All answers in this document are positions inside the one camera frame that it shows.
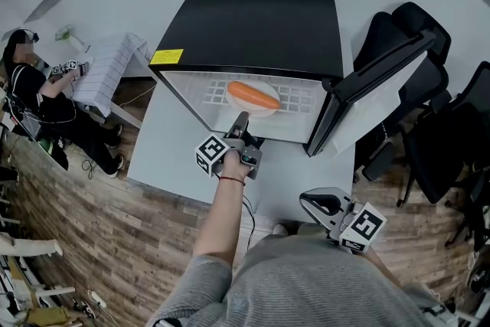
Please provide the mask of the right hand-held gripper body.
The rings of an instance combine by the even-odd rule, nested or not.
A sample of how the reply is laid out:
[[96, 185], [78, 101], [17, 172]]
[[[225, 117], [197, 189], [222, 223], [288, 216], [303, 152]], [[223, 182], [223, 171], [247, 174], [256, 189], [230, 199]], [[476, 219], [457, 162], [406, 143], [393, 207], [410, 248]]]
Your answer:
[[371, 203], [345, 199], [332, 221], [328, 232], [330, 240], [340, 247], [366, 253], [387, 219]]

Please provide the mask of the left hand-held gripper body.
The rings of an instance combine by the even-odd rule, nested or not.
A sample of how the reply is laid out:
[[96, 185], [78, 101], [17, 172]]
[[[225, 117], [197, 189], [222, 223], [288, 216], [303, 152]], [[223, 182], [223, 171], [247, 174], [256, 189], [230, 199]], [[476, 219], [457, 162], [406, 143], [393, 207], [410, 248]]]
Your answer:
[[241, 162], [250, 167], [247, 176], [255, 179], [263, 155], [255, 143], [256, 140], [248, 131], [241, 138], [233, 138], [232, 127], [223, 137], [211, 133], [194, 151], [196, 164], [208, 177], [217, 176], [223, 171], [225, 153], [235, 150], [240, 153]]

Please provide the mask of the white round plate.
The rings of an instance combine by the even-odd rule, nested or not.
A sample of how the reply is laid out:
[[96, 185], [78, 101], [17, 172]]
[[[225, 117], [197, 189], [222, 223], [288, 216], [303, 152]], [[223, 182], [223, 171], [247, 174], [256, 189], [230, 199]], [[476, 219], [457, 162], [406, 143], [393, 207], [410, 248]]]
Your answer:
[[[279, 93], [273, 88], [272, 85], [266, 82], [260, 80], [251, 80], [251, 81], [245, 81], [244, 84], [250, 85], [252, 88], [259, 90], [260, 92], [265, 93], [266, 95], [269, 95], [276, 100], [279, 100]], [[269, 109], [266, 107], [257, 106], [255, 104], [248, 103], [247, 101], [232, 96], [228, 92], [226, 92], [226, 98], [230, 106], [232, 106], [234, 109], [239, 111], [246, 111], [250, 114], [250, 116], [255, 116], [255, 117], [270, 116], [277, 111], [277, 109]]]

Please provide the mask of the orange carrot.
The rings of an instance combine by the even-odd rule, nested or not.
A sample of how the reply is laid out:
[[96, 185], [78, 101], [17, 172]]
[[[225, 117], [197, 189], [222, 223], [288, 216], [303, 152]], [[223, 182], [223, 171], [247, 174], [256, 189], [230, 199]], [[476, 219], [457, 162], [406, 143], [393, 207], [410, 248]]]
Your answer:
[[280, 102], [276, 98], [245, 83], [232, 81], [228, 84], [227, 92], [236, 99], [268, 110], [280, 108]]

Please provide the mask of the black mini fridge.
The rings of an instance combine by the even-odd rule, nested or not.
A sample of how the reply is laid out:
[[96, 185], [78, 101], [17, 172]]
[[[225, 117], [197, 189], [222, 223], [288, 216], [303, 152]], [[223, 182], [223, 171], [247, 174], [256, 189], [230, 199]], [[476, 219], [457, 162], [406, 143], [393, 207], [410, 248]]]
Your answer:
[[185, 0], [149, 66], [212, 132], [226, 132], [240, 114], [230, 82], [265, 83], [280, 105], [261, 116], [247, 104], [249, 133], [299, 143], [314, 156], [361, 99], [398, 91], [403, 71], [435, 40], [427, 29], [403, 37], [354, 70], [335, 0]]

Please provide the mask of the person's left forearm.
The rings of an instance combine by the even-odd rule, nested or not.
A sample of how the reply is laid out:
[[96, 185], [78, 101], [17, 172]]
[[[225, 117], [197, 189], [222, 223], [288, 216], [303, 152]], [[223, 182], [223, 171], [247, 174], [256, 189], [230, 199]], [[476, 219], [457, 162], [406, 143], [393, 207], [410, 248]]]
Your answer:
[[193, 256], [233, 265], [240, 233], [244, 181], [221, 176], [213, 203], [194, 244]]

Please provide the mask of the person's right forearm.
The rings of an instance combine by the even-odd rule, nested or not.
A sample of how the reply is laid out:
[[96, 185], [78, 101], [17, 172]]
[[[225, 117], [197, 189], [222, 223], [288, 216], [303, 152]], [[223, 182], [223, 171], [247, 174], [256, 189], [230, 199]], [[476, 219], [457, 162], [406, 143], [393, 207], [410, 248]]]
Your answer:
[[369, 262], [372, 267], [375, 268], [377, 275], [386, 285], [396, 287], [398, 289], [402, 288], [398, 278], [392, 274], [372, 247], [369, 247], [366, 253], [360, 253], [359, 257]]

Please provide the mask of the person's left hand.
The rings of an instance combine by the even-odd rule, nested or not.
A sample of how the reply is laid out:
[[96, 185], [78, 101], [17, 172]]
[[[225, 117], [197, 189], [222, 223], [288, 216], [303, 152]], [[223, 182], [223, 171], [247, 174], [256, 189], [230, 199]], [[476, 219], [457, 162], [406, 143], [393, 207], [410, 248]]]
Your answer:
[[221, 176], [235, 178], [244, 181], [250, 171], [250, 167], [243, 164], [240, 160], [240, 153], [235, 150], [228, 150], [224, 155], [224, 168]]

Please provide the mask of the person's grey striped shirt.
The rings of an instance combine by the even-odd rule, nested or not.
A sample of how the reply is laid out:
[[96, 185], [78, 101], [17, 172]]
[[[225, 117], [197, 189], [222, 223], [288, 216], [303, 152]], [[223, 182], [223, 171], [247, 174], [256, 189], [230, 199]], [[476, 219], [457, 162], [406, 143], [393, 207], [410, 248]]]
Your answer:
[[434, 327], [448, 312], [423, 285], [310, 236], [260, 241], [237, 271], [194, 257], [146, 327]]

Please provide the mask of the black office chair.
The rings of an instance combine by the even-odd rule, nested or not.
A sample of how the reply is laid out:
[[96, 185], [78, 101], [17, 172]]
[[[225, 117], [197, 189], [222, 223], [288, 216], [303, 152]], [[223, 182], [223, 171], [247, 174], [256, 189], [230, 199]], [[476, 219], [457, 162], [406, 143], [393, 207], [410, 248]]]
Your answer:
[[354, 168], [361, 168], [369, 181], [378, 179], [389, 169], [396, 152], [390, 138], [396, 135], [399, 123], [416, 108], [446, 92], [449, 77], [444, 65], [452, 39], [428, 12], [413, 2], [406, 2], [390, 14], [381, 11], [372, 18], [367, 37], [354, 60], [354, 70], [360, 70], [424, 30], [434, 33], [436, 40], [426, 59], [399, 90], [400, 105], [355, 144]]
[[456, 97], [442, 93], [409, 132], [400, 132], [410, 174], [399, 208], [414, 183], [435, 204], [455, 186], [466, 165], [490, 164], [490, 62], [480, 63]]

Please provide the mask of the table with checked cloth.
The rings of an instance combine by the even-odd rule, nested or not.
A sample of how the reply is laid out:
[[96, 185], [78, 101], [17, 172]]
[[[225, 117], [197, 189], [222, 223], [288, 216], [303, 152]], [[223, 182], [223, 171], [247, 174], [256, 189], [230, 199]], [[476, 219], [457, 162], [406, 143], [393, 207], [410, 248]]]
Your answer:
[[79, 63], [87, 63], [89, 67], [74, 84], [73, 100], [100, 124], [115, 114], [140, 129], [142, 121], [114, 103], [113, 96], [129, 64], [138, 64], [148, 76], [152, 76], [150, 57], [146, 40], [136, 34], [125, 32], [97, 38], [77, 58]]

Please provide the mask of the white power strip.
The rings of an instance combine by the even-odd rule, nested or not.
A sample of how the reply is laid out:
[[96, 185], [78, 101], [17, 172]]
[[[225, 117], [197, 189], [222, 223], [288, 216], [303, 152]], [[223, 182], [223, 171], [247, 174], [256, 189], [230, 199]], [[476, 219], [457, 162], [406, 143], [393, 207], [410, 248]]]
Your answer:
[[107, 307], [106, 302], [100, 297], [100, 295], [96, 291], [89, 289], [87, 291], [87, 294], [89, 298], [102, 309], [105, 309]]

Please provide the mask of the white vase with green plant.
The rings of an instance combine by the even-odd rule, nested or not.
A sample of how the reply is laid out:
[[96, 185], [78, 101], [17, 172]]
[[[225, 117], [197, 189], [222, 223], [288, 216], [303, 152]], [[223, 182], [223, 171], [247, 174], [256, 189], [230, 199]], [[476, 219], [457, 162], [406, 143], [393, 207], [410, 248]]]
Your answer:
[[71, 25], [59, 28], [55, 33], [55, 41], [67, 41], [80, 53], [86, 53], [90, 48], [88, 44], [78, 37], [75, 28]]

